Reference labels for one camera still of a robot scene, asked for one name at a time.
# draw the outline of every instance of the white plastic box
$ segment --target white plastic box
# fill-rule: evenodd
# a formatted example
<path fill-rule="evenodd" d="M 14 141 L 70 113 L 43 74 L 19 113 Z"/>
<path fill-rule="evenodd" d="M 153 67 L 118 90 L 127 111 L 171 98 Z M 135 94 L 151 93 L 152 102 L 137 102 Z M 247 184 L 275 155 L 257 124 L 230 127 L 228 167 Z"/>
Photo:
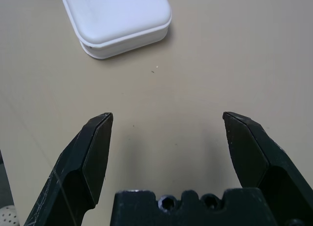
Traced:
<path fill-rule="evenodd" d="M 63 0 L 84 51 L 105 59 L 163 39 L 172 19 L 167 0 Z"/>

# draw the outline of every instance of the white container lid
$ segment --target white container lid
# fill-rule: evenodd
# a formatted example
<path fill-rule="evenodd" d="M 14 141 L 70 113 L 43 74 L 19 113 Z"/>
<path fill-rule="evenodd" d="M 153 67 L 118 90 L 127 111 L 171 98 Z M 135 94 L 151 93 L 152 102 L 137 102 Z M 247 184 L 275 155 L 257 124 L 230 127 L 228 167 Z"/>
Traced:
<path fill-rule="evenodd" d="M 171 22 L 167 0 L 63 0 L 82 44 L 103 48 L 164 30 Z"/>

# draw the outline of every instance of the beige table surface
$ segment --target beige table surface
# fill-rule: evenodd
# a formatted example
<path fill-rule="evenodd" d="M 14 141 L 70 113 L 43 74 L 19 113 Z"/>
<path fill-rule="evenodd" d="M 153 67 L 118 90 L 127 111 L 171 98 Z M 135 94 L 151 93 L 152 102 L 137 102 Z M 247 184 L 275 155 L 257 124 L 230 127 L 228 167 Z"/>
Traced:
<path fill-rule="evenodd" d="M 85 226 L 109 225 L 118 190 L 239 187 L 224 111 L 261 123 L 313 186 L 312 1 L 169 0 L 162 42 L 99 61 L 62 0 L 0 0 L 0 148 L 21 223 L 59 154 L 103 112 L 114 114 L 109 163 Z"/>

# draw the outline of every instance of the white case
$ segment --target white case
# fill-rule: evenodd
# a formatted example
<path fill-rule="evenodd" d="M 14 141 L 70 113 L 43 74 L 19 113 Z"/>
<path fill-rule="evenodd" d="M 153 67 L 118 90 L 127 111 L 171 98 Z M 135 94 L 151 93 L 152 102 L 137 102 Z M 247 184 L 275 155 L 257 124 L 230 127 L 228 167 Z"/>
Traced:
<path fill-rule="evenodd" d="M 167 0 L 63 0 L 84 51 L 105 59 L 163 39 L 172 19 Z"/>

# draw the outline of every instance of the screw hole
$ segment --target screw hole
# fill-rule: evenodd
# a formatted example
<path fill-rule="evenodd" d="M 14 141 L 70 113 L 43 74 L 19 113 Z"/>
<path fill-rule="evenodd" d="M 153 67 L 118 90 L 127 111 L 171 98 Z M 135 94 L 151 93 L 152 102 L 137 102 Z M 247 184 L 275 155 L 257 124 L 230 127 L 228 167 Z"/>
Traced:
<path fill-rule="evenodd" d="M 158 201 L 158 207 L 164 212 L 170 212 L 176 208 L 177 201 L 173 196 L 162 196 Z"/>
<path fill-rule="evenodd" d="M 206 194 L 201 199 L 209 210 L 220 208 L 220 199 L 213 194 Z"/>

